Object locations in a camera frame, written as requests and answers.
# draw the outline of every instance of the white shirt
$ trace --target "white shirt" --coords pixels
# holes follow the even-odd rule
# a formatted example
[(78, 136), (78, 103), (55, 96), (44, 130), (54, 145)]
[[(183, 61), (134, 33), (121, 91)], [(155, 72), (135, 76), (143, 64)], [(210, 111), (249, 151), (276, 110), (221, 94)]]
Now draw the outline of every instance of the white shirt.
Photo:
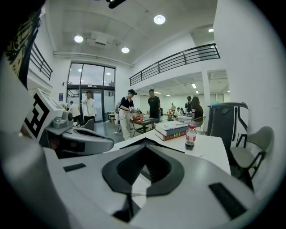
[(71, 104), (70, 109), (68, 110), (72, 113), (73, 117), (79, 116), (80, 115), (80, 108), (78, 104)]
[(84, 116), (94, 116), (97, 114), (97, 108), (95, 107), (95, 101), (90, 98), (87, 99), (86, 97), (81, 100), (82, 101), (82, 108)]
[(176, 110), (174, 115), (176, 115), (176, 116), (182, 116), (181, 110), (180, 110), (180, 111)]

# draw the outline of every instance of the stack of books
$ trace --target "stack of books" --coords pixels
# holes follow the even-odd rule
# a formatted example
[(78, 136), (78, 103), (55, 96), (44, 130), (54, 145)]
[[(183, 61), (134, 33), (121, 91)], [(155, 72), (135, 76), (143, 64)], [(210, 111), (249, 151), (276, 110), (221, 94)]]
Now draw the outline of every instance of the stack of books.
[(155, 134), (162, 140), (167, 141), (186, 135), (188, 125), (178, 121), (156, 124)]

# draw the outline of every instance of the ceiling light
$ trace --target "ceiling light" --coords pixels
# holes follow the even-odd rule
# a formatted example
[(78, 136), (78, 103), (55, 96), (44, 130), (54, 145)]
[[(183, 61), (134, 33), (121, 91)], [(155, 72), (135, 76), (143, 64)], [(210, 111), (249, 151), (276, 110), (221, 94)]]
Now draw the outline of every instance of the ceiling light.
[(128, 52), (129, 52), (129, 48), (124, 47), (124, 48), (121, 49), (121, 51), (122, 51), (123, 53), (128, 53)]
[(80, 35), (76, 35), (75, 36), (75, 42), (77, 42), (77, 43), (82, 43), (83, 42), (83, 37), (82, 36), (80, 36)]
[(154, 17), (154, 22), (158, 25), (161, 25), (165, 22), (165, 17), (162, 15), (157, 15), (156, 17)]

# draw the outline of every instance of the backpack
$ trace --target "backpack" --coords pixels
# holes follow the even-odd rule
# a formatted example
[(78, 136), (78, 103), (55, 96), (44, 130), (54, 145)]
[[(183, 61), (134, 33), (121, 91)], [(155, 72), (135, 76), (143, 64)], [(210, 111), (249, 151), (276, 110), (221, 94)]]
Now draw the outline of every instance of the backpack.
[(116, 103), (115, 113), (117, 113), (117, 114), (119, 113), (120, 107), (121, 107), (121, 100)]

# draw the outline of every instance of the fluorescent light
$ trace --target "fluorescent light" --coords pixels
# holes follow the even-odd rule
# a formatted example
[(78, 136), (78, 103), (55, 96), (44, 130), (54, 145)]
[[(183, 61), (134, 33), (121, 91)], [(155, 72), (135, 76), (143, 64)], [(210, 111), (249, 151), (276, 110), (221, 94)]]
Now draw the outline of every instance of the fluorescent light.
[(162, 15), (157, 15), (154, 17), (154, 22), (158, 25), (163, 24), (165, 22), (165, 20), (166, 20), (165, 17)]
[(121, 51), (122, 51), (123, 53), (128, 53), (128, 52), (129, 52), (129, 48), (124, 47), (124, 48), (121, 49)]
[(77, 42), (77, 43), (82, 43), (83, 42), (83, 37), (82, 36), (80, 36), (80, 35), (76, 35), (75, 36), (75, 42)]

